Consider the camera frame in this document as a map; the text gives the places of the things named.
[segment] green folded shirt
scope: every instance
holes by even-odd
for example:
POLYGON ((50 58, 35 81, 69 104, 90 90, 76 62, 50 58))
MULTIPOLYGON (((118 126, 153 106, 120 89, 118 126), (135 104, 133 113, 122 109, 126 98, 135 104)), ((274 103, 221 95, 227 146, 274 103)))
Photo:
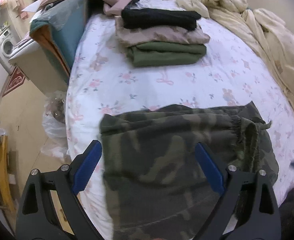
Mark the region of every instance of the green folded shirt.
POLYGON ((135 67, 185 65, 196 63, 206 54, 203 44, 147 42, 128 48, 128 57, 135 67))

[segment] camouflage pants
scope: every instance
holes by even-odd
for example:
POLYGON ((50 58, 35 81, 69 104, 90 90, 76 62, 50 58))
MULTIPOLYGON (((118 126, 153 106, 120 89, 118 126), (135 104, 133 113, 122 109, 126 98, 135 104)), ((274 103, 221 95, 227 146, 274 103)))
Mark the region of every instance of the camouflage pants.
POLYGON ((105 115, 100 129, 114 239, 188 240, 199 231, 219 196, 195 159, 198 142, 241 170, 264 169, 275 183, 269 127, 253 102, 105 115))

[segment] folded clothes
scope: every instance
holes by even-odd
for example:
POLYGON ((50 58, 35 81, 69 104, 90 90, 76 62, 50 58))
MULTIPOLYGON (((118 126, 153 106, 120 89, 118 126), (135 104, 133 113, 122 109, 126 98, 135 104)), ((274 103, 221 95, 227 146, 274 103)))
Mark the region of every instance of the folded clothes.
POLYGON ((171 105, 154 112, 104 115, 103 178, 113 239, 195 236, 219 198, 195 159, 198 142, 239 170, 264 169, 275 183, 279 166, 265 130, 269 127, 253 102, 208 109, 171 105))
POLYGON ((116 35, 119 42, 126 47, 135 46, 149 41, 165 41, 180 44, 205 44, 210 36, 203 33, 198 25, 194 31, 181 27, 156 26, 148 29, 125 29, 124 21, 120 16, 115 16, 116 35))
POLYGON ((186 65, 196 63, 206 51, 203 44, 183 45, 156 41, 129 47, 127 55, 135 67, 186 65))
POLYGON ((193 31, 201 15, 194 11, 168 11, 161 9, 128 9, 121 12, 124 28, 150 28, 160 25, 178 26, 193 31))
POLYGON ((153 41, 136 45, 141 50, 155 50, 158 52, 187 52, 193 54, 206 54, 204 44, 179 44, 170 42, 153 41))

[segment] tiled floor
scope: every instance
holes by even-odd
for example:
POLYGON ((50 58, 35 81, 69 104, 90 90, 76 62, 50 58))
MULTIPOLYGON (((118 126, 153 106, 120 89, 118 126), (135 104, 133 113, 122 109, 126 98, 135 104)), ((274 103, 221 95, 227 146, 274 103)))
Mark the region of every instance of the tiled floor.
MULTIPOLYGON (((9 170, 15 174, 17 183, 11 186, 11 192, 18 202, 32 169, 53 171, 63 164, 40 152, 41 147, 52 143, 42 126, 45 99, 31 81, 25 80, 0 102, 0 128, 8 132, 9 170)), ((57 196, 54 202, 59 203, 57 196)), ((15 230, 16 218, 8 214, 7 218, 15 230)))

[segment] orange fabric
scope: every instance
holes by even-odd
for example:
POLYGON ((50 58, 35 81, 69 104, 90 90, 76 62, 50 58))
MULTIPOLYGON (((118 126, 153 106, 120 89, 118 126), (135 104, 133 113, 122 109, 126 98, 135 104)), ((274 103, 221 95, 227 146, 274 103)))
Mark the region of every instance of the orange fabric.
POLYGON ((58 50, 57 46, 52 42, 49 26, 47 25, 42 26, 36 31, 34 31, 33 33, 30 33, 29 35, 31 36, 31 38, 37 41, 38 44, 40 44, 42 47, 48 49, 52 54, 54 54, 54 56, 62 65, 67 76, 69 77, 70 76, 69 67, 66 61, 64 60, 63 56, 60 54, 60 51, 58 50))

